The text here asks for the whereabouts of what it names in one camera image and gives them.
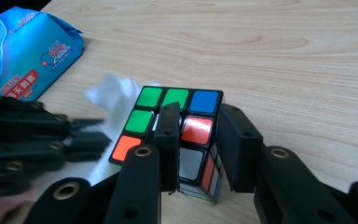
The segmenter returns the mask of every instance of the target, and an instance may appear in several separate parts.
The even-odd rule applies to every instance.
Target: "light wood surface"
[[[111,73],[141,85],[219,89],[324,183],[358,180],[358,0],[52,0],[83,32],[83,56],[39,99],[104,118],[84,95]],[[223,183],[216,206],[162,197],[163,223],[258,223],[253,195]]]

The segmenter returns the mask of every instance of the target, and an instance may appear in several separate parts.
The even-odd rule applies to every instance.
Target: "wet wipes package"
[[[80,32],[48,13],[0,14],[0,96],[38,98],[83,52]]]

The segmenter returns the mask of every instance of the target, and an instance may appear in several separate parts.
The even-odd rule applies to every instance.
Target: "blue square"
[[[195,91],[189,110],[195,113],[212,114],[217,108],[217,91]]]

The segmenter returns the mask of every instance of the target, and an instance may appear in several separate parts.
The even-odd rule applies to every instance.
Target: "white tissue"
[[[33,183],[36,188],[33,201],[36,201],[50,185],[66,177],[84,178],[91,185],[95,185],[120,170],[120,167],[109,163],[108,159],[140,91],[141,87],[132,79],[115,75],[107,76],[100,86],[86,91],[86,96],[95,105],[104,108],[109,116],[102,124],[87,127],[82,131],[103,132],[112,143],[98,161],[66,162],[61,170],[39,176]]]

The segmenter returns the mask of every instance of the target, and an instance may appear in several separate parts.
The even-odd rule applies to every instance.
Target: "red label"
[[[24,97],[27,98],[33,92],[31,87],[36,83],[37,79],[37,72],[33,69],[20,79],[9,91],[7,91],[5,96],[19,99],[24,95]]]

